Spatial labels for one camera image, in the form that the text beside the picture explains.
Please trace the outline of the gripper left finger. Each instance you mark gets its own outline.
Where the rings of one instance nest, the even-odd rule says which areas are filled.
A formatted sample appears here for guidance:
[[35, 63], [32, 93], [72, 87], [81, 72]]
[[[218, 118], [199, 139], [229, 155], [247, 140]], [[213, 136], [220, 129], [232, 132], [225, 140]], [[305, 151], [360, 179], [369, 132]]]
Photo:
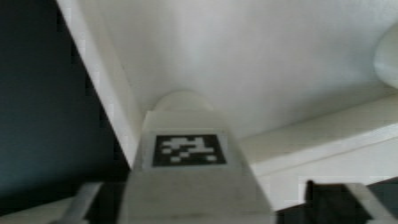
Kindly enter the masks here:
[[65, 212], [49, 224], [88, 224], [87, 214], [92, 208], [101, 185], [101, 182], [90, 182], [81, 185]]

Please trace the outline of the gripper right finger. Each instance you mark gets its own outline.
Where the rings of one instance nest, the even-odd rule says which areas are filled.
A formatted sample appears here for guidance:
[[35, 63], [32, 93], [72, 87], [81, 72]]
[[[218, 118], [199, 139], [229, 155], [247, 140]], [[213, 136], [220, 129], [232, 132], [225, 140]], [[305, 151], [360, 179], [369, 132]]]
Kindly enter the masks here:
[[398, 218], [360, 183], [309, 181], [303, 199], [311, 224], [398, 224]]

